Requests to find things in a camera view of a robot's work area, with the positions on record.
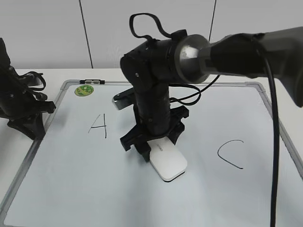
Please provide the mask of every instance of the green circular sticker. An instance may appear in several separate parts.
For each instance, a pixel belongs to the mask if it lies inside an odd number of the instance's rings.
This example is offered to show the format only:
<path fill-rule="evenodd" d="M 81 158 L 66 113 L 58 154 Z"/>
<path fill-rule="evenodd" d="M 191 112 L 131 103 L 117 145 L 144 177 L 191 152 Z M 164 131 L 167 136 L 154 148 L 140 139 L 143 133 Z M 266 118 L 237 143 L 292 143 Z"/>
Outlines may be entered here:
<path fill-rule="evenodd" d="M 93 92 L 94 88 L 91 85 L 82 85 L 75 90 L 75 94 L 80 97 L 89 96 Z"/>

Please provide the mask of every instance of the whiteboard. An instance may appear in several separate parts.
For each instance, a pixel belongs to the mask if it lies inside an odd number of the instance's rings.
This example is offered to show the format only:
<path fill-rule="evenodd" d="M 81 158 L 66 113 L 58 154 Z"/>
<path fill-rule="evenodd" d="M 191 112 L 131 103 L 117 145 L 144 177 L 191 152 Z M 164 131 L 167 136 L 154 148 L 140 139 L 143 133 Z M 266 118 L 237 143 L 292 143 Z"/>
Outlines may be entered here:
<path fill-rule="evenodd" d="M 135 124 L 132 107 L 111 98 L 128 84 L 70 86 L 4 220 L 19 227 L 268 227 L 272 120 L 255 87 L 217 85 L 189 107 L 177 142 L 186 172 L 166 183 L 119 138 Z M 173 88 L 171 96 L 192 93 Z M 233 163 L 227 163 L 218 156 Z M 280 140 L 277 227 L 303 226 L 303 182 Z"/>

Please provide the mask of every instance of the black cable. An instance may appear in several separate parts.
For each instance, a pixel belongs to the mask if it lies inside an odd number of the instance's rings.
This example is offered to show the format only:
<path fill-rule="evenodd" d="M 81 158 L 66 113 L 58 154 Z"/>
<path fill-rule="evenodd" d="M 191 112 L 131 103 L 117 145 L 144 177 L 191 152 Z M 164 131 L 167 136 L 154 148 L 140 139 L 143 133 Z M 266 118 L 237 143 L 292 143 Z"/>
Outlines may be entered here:
<path fill-rule="evenodd" d="M 193 87 L 195 87 L 196 90 L 198 89 L 198 92 L 196 92 L 196 93 L 194 93 L 192 95 L 183 97 L 183 98 L 174 98 L 174 97 L 172 97 L 172 98 L 169 99 L 170 103 L 178 102 L 178 103 L 182 104 L 183 103 L 183 102 L 181 102 L 182 100 L 189 99 L 189 98 L 192 98 L 192 97 L 194 97 L 196 95 L 199 95 L 199 98 L 197 98 L 198 99 L 197 102 L 198 102 L 200 100 L 200 98 L 201 98 L 201 93 L 204 92 L 205 90 L 207 90 L 211 85 L 213 85 L 218 80 L 219 77 L 220 77 L 220 75 L 216 76 L 216 78 L 213 79 L 212 82 L 210 82 L 205 88 L 203 88 L 201 90 L 192 85 Z M 174 87 L 185 87 L 185 86 L 179 85 L 179 84 L 175 84 Z"/>
<path fill-rule="evenodd" d="M 263 60 L 265 73 L 268 76 L 268 83 L 270 88 L 271 105 L 272 105 L 272 117 L 273 117 L 273 128 L 274 128 L 274 157 L 273 157 L 273 174 L 272 174 L 272 185 L 271 185 L 271 198 L 270 198 L 270 227 L 276 225 L 276 201 L 278 191 L 278 179 L 279 179 L 279 156 L 280 156 L 280 128 L 279 128 L 279 114 L 278 114 L 278 102 L 276 97 L 276 86 L 274 75 L 271 71 L 268 59 L 264 55 L 264 48 L 258 42 L 256 38 L 252 39 L 255 47 Z"/>
<path fill-rule="evenodd" d="M 170 87 L 187 87 L 187 88 L 195 89 L 195 90 L 197 90 L 198 92 L 195 93 L 195 95 L 193 95 L 193 96 L 199 95 L 198 98 L 197 98 L 195 101 L 190 102 L 190 103 L 182 102 L 182 100 L 187 99 L 187 98 L 180 98 L 180 99 L 178 99 L 178 98 L 171 97 L 171 98 L 169 98 L 169 102 L 170 102 L 170 103 L 178 102 L 178 103 L 180 103 L 180 104 L 182 104 L 182 105 L 194 105 L 194 104 L 196 104 L 197 102 L 199 102 L 199 100 L 200 100 L 200 98 L 201 98 L 201 91 L 200 91 L 200 89 L 197 88 L 197 87 L 194 86 L 194 85 L 191 85 L 191 84 L 169 84 L 169 86 L 170 86 Z"/>

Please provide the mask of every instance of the strap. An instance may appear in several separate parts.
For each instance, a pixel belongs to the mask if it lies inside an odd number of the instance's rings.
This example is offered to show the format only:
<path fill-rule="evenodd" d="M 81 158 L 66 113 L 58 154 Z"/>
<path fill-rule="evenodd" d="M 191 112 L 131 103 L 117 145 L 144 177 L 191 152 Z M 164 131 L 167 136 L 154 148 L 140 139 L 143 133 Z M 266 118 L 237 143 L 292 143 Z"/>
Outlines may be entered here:
<path fill-rule="evenodd" d="M 42 77 L 43 73 L 38 73 L 38 72 L 30 71 L 30 72 L 28 72 L 28 73 L 26 73 L 26 74 L 24 74 L 22 76 L 19 76 L 19 78 L 24 78 L 24 77 L 27 77 L 29 75 L 33 75 L 35 78 L 38 78 L 41 81 L 42 85 L 43 85 L 43 87 L 41 87 L 41 88 L 31 87 L 30 89 L 33 90 L 33 91 L 43 91 L 45 89 L 45 87 L 46 87 L 46 81 Z"/>
<path fill-rule="evenodd" d="M 134 37 L 136 37 L 136 38 L 145 38 L 145 39 L 147 39 L 147 41 L 152 41 L 153 40 L 153 38 L 150 35 L 137 35 L 136 32 L 134 31 L 134 18 L 136 16 L 139 16 L 139 15 L 147 15 L 147 16 L 150 16 L 151 18 L 153 18 L 153 20 L 156 22 L 156 25 L 157 25 L 157 28 L 158 28 L 159 32 L 163 36 L 171 39 L 171 34 L 164 31 L 159 18 L 157 18 L 155 15 L 153 15 L 151 13 L 137 13 L 137 14 L 133 14 L 129 17 L 129 28 L 131 29 L 131 33 L 133 34 Z"/>

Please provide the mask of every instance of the robotic arm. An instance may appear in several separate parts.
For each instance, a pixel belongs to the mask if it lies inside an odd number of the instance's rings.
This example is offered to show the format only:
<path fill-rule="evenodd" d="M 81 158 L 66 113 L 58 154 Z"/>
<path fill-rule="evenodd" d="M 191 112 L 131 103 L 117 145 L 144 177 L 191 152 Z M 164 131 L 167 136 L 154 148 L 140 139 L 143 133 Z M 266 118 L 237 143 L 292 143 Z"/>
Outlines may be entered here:
<path fill-rule="evenodd" d="M 8 126 L 27 135 L 32 140 L 41 140 L 45 135 L 42 113 L 53 113 L 53 102 L 41 93 L 46 82 L 42 73 L 28 72 L 19 76 L 10 65 L 3 39 L 0 38 L 0 118 L 9 120 Z M 43 84 L 42 88 L 32 87 Z"/>
<path fill-rule="evenodd" d="M 133 21 L 138 15 L 152 17 L 168 39 L 138 36 Z M 252 40 L 264 48 L 274 77 L 285 86 L 297 106 L 303 106 L 303 27 L 260 34 L 236 34 L 209 43 L 201 35 L 187 35 L 186 30 L 166 33 L 153 14 L 130 17 L 130 29 L 137 38 L 147 41 L 125 54 L 121 70 L 133 88 L 113 98 L 118 109 L 134 104 L 137 125 L 121 138 L 125 150 L 135 145 L 149 160 L 147 141 L 168 136 L 176 143 L 184 130 L 180 121 L 188 117 L 184 106 L 170 109 L 169 85 L 197 84 L 209 74 L 266 77 L 260 53 Z"/>

